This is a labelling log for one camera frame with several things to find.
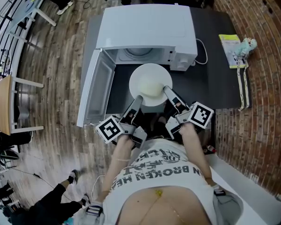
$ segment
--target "hand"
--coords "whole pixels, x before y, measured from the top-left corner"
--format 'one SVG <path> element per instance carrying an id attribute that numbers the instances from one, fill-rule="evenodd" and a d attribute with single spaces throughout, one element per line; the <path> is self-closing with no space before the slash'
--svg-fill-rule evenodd
<path id="1" fill-rule="evenodd" d="M 179 130 L 179 133 L 184 136 L 184 135 L 193 135 L 197 134 L 195 130 L 195 126 L 191 122 L 184 123 Z"/>
<path id="2" fill-rule="evenodd" d="M 132 147 L 134 146 L 135 142 L 131 140 L 129 135 L 120 135 L 118 137 L 118 144 L 117 146 L 125 146 L 125 147 L 130 147 L 132 149 Z"/>

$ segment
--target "open microwave door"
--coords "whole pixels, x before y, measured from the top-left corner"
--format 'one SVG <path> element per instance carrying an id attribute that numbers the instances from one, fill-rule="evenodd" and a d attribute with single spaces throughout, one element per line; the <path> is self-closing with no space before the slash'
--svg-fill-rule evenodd
<path id="1" fill-rule="evenodd" d="M 107 53 L 94 50 L 82 89 L 77 126 L 95 125 L 104 120 L 115 67 Z"/>

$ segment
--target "cable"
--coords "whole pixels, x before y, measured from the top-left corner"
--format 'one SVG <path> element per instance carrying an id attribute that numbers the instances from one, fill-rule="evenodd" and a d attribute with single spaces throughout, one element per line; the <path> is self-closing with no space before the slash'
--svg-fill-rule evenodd
<path id="1" fill-rule="evenodd" d="M 84 2 L 83 9 L 88 9 L 88 8 L 90 8 L 90 6 L 92 6 L 91 3 L 89 2 L 89 1 L 91 1 L 91 0 L 87 0 L 87 1 L 78 1 L 78 0 L 74 0 L 74 1 L 76 1 L 76 2 Z"/>
<path id="2" fill-rule="evenodd" d="M 96 185 L 96 183 L 97 183 L 97 181 L 98 181 L 98 179 L 99 179 L 100 177 L 105 177 L 105 175 L 99 175 L 99 176 L 97 177 L 97 179 L 96 179 L 96 181 L 95 181 L 95 183 L 94 183 L 94 185 L 93 185 L 92 192 L 90 193 L 90 196 L 92 197 L 92 201 L 94 200 L 94 198 L 93 198 L 93 191 L 94 191 L 95 185 Z"/>
<path id="3" fill-rule="evenodd" d="M 205 54 L 206 54 L 206 62 L 201 63 L 201 62 L 198 62 L 197 60 L 195 60 L 195 61 L 196 61 L 197 63 L 201 64 L 201 65 L 204 65 L 204 64 L 206 64 L 206 63 L 208 62 L 208 56 L 207 56 L 206 48 L 205 48 L 205 46 L 204 46 L 204 43 L 203 43 L 200 39 L 197 39 L 197 38 L 196 38 L 196 40 L 198 40 L 199 42 L 201 42 L 202 45 L 203 45 L 203 48 L 204 48 Z"/>
<path id="4" fill-rule="evenodd" d="M 29 173 L 29 172 L 24 172 L 24 171 L 21 171 L 21 170 L 19 170 L 19 169 L 15 169 L 15 168 L 11 168 L 11 169 L 14 169 L 14 170 L 17 170 L 17 171 L 19 171 L 19 172 L 23 172 L 23 173 L 26 173 L 26 174 L 30 174 L 30 175 L 33 175 L 33 176 L 35 176 L 35 177 L 37 177 L 37 178 L 39 178 L 39 179 L 41 179 L 41 180 L 43 180 L 45 183 L 47 183 L 50 187 L 52 187 L 53 189 L 54 189 L 54 187 L 49 183 L 49 182 L 47 182 L 45 179 L 42 179 L 39 175 L 37 175 L 37 174 L 32 174 L 32 173 Z"/>

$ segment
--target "white microwave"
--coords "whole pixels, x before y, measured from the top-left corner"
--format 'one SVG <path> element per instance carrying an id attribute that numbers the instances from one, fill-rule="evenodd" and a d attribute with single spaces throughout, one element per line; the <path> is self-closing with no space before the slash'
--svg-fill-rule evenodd
<path id="1" fill-rule="evenodd" d="M 198 55 L 189 7 L 165 4 L 106 8 L 96 49 L 116 64 L 157 63 L 178 71 Z"/>
<path id="2" fill-rule="evenodd" d="M 190 8 L 143 4 L 106 8 L 82 87 L 77 126 L 105 119 L 116 66 L 157 63 L 186 71 L 197 57 Z"/>

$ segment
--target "brick wall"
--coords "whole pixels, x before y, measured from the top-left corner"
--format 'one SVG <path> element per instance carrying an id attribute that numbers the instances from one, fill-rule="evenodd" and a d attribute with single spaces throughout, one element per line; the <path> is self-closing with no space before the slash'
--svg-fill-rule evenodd
<path id="1" fill-rule="evenodd" d="M 258 43 L 249 58 L 252 108 L 216 111 L 218 155 L 281 199 L 281 0 L 215 0 L 214 9 Z"/>

